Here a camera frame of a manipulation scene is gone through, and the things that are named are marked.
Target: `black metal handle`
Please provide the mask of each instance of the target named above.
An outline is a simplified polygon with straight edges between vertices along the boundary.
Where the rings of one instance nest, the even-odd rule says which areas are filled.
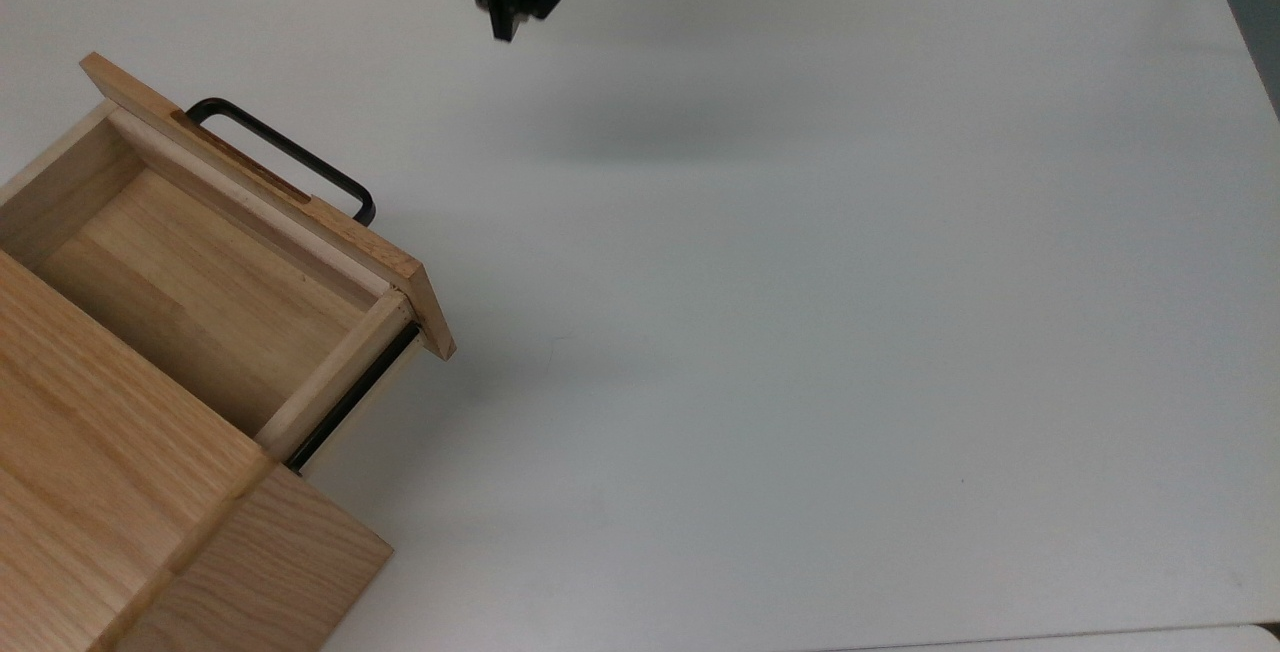
[[[197,101],[195,105],[191,105],[189,110],[187,110],[187,117],[189,117],[196,124],[205,123],[206,119],[214,117],[215,114],[232,119],[244,129],[248,129],[253,134],[257,134],[269,142],[269,145],[275,147],[275,150],[280,150],[285,155],[292,156],[302,163],[302,165],[306,165],[306,168],[311,172],[320,174],[320,177],[328,179],[343,192],[347,192],[352,197],[360,200],[360,211],[352,215],[352,219],[356,219],[357,223],[369,227],[369,223],[374,222],[374,215],[378,214],[378,206],[374,205],[374,196],[370,195],[369,190],[365,190],[364,184],[347,177],[347,174],[339,173],[332,164],[312,155],[284,134],[275,132],[256,117],[238,109],[237,105],[233,105],[221,97],[209,97],[207,100]]]

